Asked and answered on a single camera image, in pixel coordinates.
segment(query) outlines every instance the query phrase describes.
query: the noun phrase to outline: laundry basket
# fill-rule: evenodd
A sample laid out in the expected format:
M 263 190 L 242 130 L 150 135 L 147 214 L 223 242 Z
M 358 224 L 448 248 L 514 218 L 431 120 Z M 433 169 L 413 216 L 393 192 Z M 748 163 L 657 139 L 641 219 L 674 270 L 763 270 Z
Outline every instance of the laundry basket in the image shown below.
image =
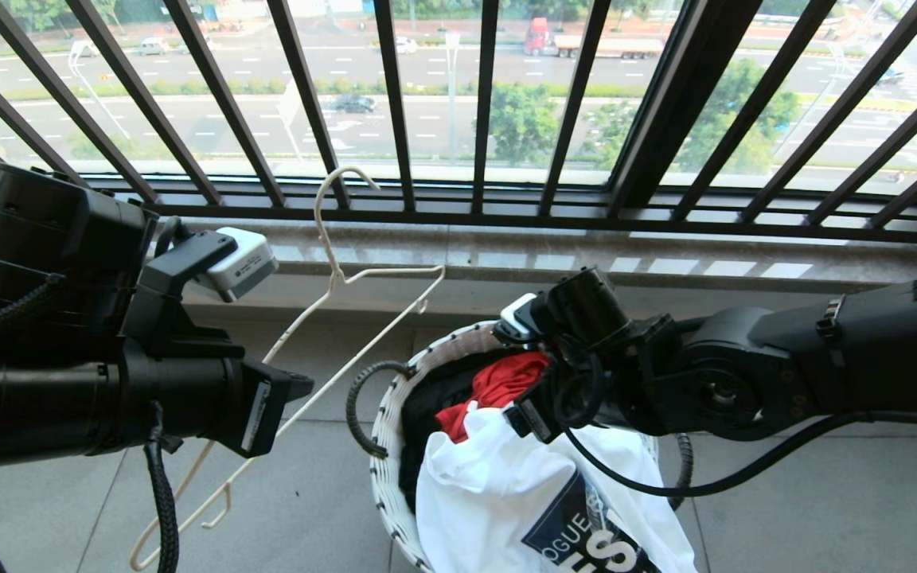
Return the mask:
M 359 394 L 363 380 L 379 370 L 391 369 L 398 372 L 384 393 L 384 398 L 381 399 L 377 416 L 374 418 L 371 439 L 363 435 L 359 423 L 356 422 L 356 417 L 353 415 L 346 417 L 350 418 L 353 436 L 356 436 L 364 450 L 371 454 L 370 479 L 374 489 L 374 501 L 384 522 L 384 528 L 396 541 L 405 559 L 408 559 L 421 571 L 433 570 L 430 569 L 423 549 L 419 545 L 416 516 L 412 515 L 408 505 L 405 504 L 403 492 L 398 489 L 398 468 L 400 468 L 401 450 L 404 446 L 403 433 L 401 433 L 401 408 L 412 389 L 434 368 L 465 356 L 503 348 L 502 343 L 491 334 L 493 328 L 492 320 L 477 322 L 432 342 L 429 347 L 413 356 L 408 363 L 378 363 L 360 374 L 346 400 L 346 412 L 354 413 L 357 394 Z M 655 460 L 658 457 L 658 443 L 652 436 L 644 436 L 644 439 Z

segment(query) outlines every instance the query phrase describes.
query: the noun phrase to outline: red clothing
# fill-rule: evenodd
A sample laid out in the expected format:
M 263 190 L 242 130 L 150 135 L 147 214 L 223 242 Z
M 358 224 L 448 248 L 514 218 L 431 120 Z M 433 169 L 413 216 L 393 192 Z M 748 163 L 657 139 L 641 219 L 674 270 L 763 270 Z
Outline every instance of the red clothing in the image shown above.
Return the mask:
M 479 407 L 502 407 L 516 399 L 526 388 L 540 379 L 547 367 L 547 357 L 539 352 L 525 352 L 502 358 L 480 370 L 473 378 L 473 395 Z M 437 423 L 452 442 L 465 442 L 466 407 L 469 402 L 456 403 L 437 413 Z

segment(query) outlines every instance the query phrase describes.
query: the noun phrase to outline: black car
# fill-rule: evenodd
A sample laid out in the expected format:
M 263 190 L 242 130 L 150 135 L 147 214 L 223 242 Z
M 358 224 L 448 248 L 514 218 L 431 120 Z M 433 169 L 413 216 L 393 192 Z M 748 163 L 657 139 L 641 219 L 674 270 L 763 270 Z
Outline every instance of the black car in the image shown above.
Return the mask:
M 377 102 L 362 95 L 340 95 L 331 102 L 331 109 L 347 113 L 370 113 L 375 107 Z

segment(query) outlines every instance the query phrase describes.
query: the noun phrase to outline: clothing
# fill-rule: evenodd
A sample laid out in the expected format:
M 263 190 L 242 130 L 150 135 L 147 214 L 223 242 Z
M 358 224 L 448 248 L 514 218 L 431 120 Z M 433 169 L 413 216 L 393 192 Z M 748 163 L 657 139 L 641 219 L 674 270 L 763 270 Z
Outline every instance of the clothing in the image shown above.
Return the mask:
M 523 352 L 523 349 L 496 349 L 459 358 L 434 368 L 412 389 L 401 408 L 404 446 L 398 468 L 398 489 L 404 493 L 410 510 L 416 511 L 416 481 L 427 439 L 431 433 L 441 431 L 437 413 L 445 407 L 465 403 L 473 394 L 473 378 L 480 370 Z
M 619 485 L 567 436 L 519 438 L 495 407 L 463 421 L 469 438 L 431 435 L 419 472 L 419 544 L 436 573 L 696 573 L 665 497 Z M 626 478 L 661 485 L 638 433 L 575 433 Z
M 501 407 L 516 399 L 526 388 L 540 379 L 540 373 L 547 367 L 547 357 L 539 352 L 524 352 L 498 360 L 477 373 L 473 378 L 473 395 L 469 403 L 456 403 L 445 407 L 437 414 L 441 429 L 452 442 L 466 439 L 466 428 L 462 421 L 469 411 L 469 405 L 477 407 Z

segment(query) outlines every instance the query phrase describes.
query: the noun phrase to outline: printed logo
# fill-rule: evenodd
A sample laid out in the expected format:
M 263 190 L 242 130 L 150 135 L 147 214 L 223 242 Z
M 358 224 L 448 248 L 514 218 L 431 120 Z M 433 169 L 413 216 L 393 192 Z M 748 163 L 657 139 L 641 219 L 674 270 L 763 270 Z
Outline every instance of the printed logo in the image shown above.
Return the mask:
M 612 517 L 611 504 L 576 471 L 522 541 L 561 573 L 660 573 Z

